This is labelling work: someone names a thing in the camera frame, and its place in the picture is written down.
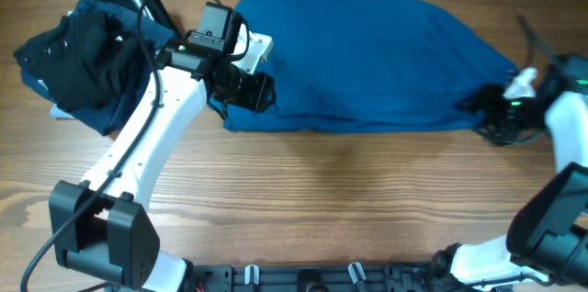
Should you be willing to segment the blue polo shirt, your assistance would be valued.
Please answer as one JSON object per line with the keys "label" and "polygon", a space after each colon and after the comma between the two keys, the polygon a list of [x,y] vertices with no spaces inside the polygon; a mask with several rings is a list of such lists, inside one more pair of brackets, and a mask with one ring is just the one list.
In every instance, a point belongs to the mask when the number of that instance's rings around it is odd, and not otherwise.
{"label": "blue polo shirt", "polygon": [[505,84],[514,65],[446,10],[423,0],[241,0],[271,37],[265,112],[229,106],[230,131],[365,133],[468,129],[458,103]]}

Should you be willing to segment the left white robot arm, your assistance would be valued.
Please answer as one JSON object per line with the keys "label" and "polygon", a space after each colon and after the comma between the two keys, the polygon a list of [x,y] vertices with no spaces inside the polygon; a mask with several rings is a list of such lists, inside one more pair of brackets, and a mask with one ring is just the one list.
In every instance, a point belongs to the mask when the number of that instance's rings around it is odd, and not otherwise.
{"label": "left white robot arm", "polygon": [[192,266],[164,252],[148,217],[155,184],[191,121],[216,101],[254,112],[275,100],[259,71],[273,49],[229,7],[206,5],[199,27],[153,56],[154,73],[130,119],[77,184],[49,198],[57,263],[132,291],[188,291]]}

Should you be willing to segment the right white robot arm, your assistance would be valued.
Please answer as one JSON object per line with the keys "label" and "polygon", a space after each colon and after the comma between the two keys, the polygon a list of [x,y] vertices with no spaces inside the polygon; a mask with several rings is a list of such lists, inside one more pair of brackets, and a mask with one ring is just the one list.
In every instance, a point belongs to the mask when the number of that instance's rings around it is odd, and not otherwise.
{"label": "right white robot arm", "polygon": [[490,291],[535,282],[587,286],[587,59],[553,58],[537,91],[553,141],[556,174],[514,217],[501,237],[438,252],[426,277],[440,291]]}

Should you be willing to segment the pile of dark clothes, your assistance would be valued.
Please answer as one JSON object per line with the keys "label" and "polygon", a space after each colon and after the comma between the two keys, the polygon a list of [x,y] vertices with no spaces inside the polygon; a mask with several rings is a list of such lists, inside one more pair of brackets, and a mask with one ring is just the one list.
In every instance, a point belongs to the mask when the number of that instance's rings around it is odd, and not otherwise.
{"label": "pile of dark clothes", "polygon": [[180,32],[161,0],[79,0],[57,27],[13,53],[23,84],[107,136],[141,101],[155,53]]}

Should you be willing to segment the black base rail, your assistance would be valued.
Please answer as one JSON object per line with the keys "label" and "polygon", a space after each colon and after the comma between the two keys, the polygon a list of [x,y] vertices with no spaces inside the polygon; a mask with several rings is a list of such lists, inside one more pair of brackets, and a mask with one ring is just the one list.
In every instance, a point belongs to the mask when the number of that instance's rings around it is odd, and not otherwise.
{"label": "black base rail", "polygon": [[259,266],[195,265],[186,292],[428,292],[474,291],[457,279],[435,276],[428,263]]}

